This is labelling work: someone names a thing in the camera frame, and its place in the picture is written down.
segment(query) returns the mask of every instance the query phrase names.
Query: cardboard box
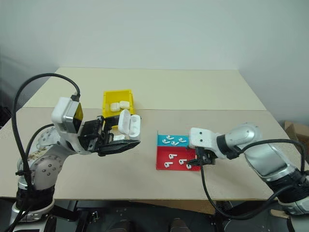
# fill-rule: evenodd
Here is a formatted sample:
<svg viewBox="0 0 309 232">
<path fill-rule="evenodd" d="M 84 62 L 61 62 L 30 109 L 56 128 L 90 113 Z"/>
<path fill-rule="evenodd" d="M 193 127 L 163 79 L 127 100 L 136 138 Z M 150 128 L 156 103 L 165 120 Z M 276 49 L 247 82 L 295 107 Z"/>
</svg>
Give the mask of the cardboard box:
<svg viewBox="0 0 309 232">
<path fill-rule="evenodd" d="M 301 141 L 307 145 L 306 161 L 309 163 L 309 127 L 299 123 L 284 121 L 284 130 L 290 139 Z"/>
</svg>

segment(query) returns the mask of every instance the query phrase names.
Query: white wall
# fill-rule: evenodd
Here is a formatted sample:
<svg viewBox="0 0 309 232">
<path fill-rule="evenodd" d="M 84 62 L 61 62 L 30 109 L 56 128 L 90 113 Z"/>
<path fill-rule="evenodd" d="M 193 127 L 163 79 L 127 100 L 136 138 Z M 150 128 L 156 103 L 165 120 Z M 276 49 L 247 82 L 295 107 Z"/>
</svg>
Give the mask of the white wall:
<svg viewBox="0 0 309 232">
<path fill-rule="evenodd" d="M 308 12 L 307 0 L 2 0 L 2 90 L 59 66 L 239 69 L 277 120 L 309 124 Z"/>
</svg>

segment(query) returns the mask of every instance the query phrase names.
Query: tabletop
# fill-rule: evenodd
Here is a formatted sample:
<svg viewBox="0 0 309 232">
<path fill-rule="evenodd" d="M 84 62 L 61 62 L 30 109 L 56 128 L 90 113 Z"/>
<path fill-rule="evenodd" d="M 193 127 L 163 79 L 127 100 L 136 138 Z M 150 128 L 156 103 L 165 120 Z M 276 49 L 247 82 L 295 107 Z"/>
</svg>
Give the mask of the tabletop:
<svg viewBox="0 0 309 232">
<path fill-rule="evenodd" d="M 104 88 L 100 88 L 99 91 L 97 82 L 96 87 L 93 87 L 95 91 L 92 92 L 90 86 L 93 86 L 93 80 L 96 79 L 96 75 L 93 74 L 106 72 L 106 70 L 100 71 L 102 70 L 64 68 L 59 69 L 57 73 L 67 75 L 79 85 L 83 97 L 81 101 L 85 120 L 92 120 L 101 114 L 101 102 L 97 103 L 101 100 L 95 101 L 95 99 L 99 96 L 102 97 L 103 90 L 131 88 L 135 103 L 138 106 L 136 113 L 142 118 L 141 143 L 134 149 L 122 154 L 105 157 L 99 157 L 96 154 L 68 157 L 57 180 L 54 195 L 56 199 L 206 199 L 200 172 L 158 171 L 155 169 L 157 132 L 160 134 L 186 135 L 191 127 L 200 127 L 214 132 L 226 133 L 238 124 L 252 122 L 260 127 L 264 139 L 287 138 L 283 129 L 273 116 L 265 110 L 238 71 L 222 71 L 223 73 L 220 73 L 221 71 L 197 71 L 200 75 L 199 77 L 195 76 L 196 80 L 199 80 L 197 88 L 189 86 L 192 80 L 190 82 L 184 81 L 183 83 L 187 83 L 185 87 L 182 85 L 177 87 L 178 90 L 187 89 L 184 98 L 187 99 L 185 102 L 188 104 L 184 106 L 180 104 L 171 105 L 172 110 L 168 109 L 169 105 L 167 104 L 157 103 L 158 98 L 156 97 L 161 95 L 166 97 L 171 92 L 174 98 L 183 97 L 182 91 L 171 89 L 173 83 L 169 83 L 168 87 L 159 91 L 149 86 L 147 82 L 135 88 L 134 86 L 112 87 L 111 82 L 113 81 L 111 81 L 106 82 Z M 188 71 L 185 75 L 190 76 L 194 72 Z M 205 80 L 201 78 L 201 73 L 205 74 Z M 81 76 L 86 76 L 87 83 L 82 81 Z M 195 90 L 201 90 L 203 89 L 201 86 L 206 87 L 210 85 L 209 83 L 214 83 L 212 94 L 219 92 L 222 85 L 212 80 L 212 77 L 213 79 L 218 78 L 218 82 L 231 78 L 229 83 L 236 85 L 231 88 L 239 89 L 236 92 L 229 92 L 229 86 L 221 89 L 220 91 L 224 92 L 221 95 L 224 95 L 224 97 L 220 98 L 220 94 L 215 95 L 216 104 L 209 100 L 211 96 L 208 91 L 199 91 L 199 97 L 197 97 Z M 135 80 L 133 83 L 138 84 L 136 79 L 133 78 L 132 80 Z M 17 113 L 17 122 L 23 144 L 28 142 L 37 128 L 51 122 L 50 116 L 54 105 L 53 107 L 50 106 L 56 103 L 57 98 L 71 94 L 70 87 L 67 86 L 65 89 L 68 90 L 65 90 L 62 84 L 59 88 L 51 91 L 54 87 L 53 81 L 56 81 L 56 78 L 50 78 L 26 106 Z M 50 101 L 45 98 L 39 100 L 39 97 L 43 94 L 42 89 L 47 93 L 53 93 L 56 100 L 52 98 Z M 190 102 L 195 102 L 194 107 L 189 104 Z M 5 162 L 0 163 L 0 176 L 5 176 L 5 178 L 0 179 L 2 186 L 0 196 L 2 197 L 14 197 L 17 188 L 17 177 L 14 172 L 19 156 L 11 127 L 11 121 L 9 121 L 0 130 L 0 146 L 2 155 L 5 156 Z M 280 149 L 285 151 L 292 162 L 297 166 L 299 165 L 299 154 L 292 145 L 280 145 Z M 204 171 L 209 192 L 216 200 L 264 200 L 271 194 L 271 190 L 249 167 L 243 156 L 234 160 L 217 159 L 216 165 L 205 166 Z"/>
</svg>

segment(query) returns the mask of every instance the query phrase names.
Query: red tray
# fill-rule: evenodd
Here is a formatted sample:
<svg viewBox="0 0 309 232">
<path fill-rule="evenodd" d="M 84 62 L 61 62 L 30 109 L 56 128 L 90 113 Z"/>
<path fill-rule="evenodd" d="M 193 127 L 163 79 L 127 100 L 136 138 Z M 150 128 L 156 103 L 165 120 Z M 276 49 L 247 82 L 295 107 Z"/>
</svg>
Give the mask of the red tray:
<svg viewBox="0 0 309 232">
<path fill-rule="evenodd" d="M 173 159 L 169 159 L 169 154 L 177 154 Z M 192 166 L 187 169 L 186 164 L 179 164 L 180 159 L 192 160 L 195 159 L 195 150 L 186 147 L 171 147 L 171 146 L 157 146 L 156 151 L 156 169 L 157 170 L 174 170 L 174 171 L 200 171 L 199 166 Z M 173 162 L 168 168 L 164 166 L 165 162 Z"/>
</svg>

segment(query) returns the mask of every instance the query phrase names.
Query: yellow bin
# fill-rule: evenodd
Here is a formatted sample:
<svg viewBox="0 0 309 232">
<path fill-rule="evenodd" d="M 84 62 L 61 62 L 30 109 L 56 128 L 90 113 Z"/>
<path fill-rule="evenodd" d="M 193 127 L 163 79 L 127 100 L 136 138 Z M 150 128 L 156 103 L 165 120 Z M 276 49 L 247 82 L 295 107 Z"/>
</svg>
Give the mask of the yellow bin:
<svg viewBox="0 0 309 232">
<path fill-rule="evenodd" d="M 132 91 L 130 89 L 111 90 L 111 91 L 104 91 L 103 93 L 103 106 L 102 106 L 103 117 L 111 117 L 111 116 L 119 115 L 122 109 L 120 109 L 119 112 L 112 112 L 110 110 L 110 105 L 111 103 L 120 102 L 120 101 L 130 102 L 129 111 L 132 115 L 135 114 L 135 111 L 133 108 Z"/>
</svg>

